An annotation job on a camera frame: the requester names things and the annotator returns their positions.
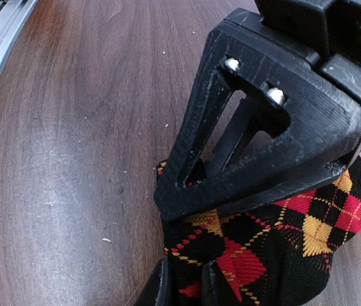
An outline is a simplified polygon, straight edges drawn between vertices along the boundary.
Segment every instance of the screw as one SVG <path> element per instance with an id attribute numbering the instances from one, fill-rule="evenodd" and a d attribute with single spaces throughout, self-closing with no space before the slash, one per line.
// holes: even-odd
<path id="1" fill-rule="evenodd" d="M 266 96 L 275 105 L 282 106 L 285 103 L 285 94 L 279 88 L 271 88 L 267 91 Z"/>
<path id="2" fill-rule="evenodd" d="M 233 59 L 232 57 L 230 59 L 227 59 L 224 62 L 224 65 L 231 72 L 237 72 L 239 69 L 239 61 L 237 61 L 236 59 Z"/>

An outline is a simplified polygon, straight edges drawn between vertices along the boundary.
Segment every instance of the wood grain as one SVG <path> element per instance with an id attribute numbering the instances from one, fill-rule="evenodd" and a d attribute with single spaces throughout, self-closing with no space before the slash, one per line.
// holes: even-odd
<path id="1" fill-rule="evenodd" d="M 0 306 L 132 305 L 162 255 L 152 168 L 207 33 L 237 6 L 254 9 L 39 2 L 0 77 Z M 361 235 L 308 305 L 361 305 Z"/>

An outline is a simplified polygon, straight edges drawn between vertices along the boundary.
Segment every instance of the screw head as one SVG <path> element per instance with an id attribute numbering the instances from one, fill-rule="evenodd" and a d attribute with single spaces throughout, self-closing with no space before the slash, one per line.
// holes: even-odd
<path id="1" fill-rule="evenodd" d="M 231 72 L 237 72 L 239 69 L 239 61 L 233 59 L 232 57 L 225 60 L 224 65 Z"/>
<path id="2" fill-rule="evenodd" d="M 277 106 L 282 106 L 286 101 L 286 97 L 283 91 L 276 87 L 269 89 L 266 93 L 266 96 L 269 100 L 271 100 L 272 104 Z"/>

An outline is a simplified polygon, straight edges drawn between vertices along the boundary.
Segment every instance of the tabletop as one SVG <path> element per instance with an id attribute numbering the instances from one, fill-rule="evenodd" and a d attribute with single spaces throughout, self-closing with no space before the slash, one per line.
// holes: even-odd
<path id="1" fill-rule="evenodd" d="M 0 77 L 0 306 L 130 306 L 162 257 L 167 157 L 242 0 L 42 0 Z M 307 306 L 361 305 L 361 234 Z"/>

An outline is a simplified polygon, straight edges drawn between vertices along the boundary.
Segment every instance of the argyle pattern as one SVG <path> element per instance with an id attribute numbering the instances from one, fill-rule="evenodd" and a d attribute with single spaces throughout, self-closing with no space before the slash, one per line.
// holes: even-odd
<path id="1" fill-rule="evenodd" d="M 165 165 L 157 167 L 158 176 Z M 360 173 L 358 159 L 334 183 L 287 200 L 241 214 L 211 210 L 162 221 L 177 305 L 201 305 L 202 266 L 211 260 L 241 305 L 312 299 L 327 284 L 334 251 L 361 231 Z"/>

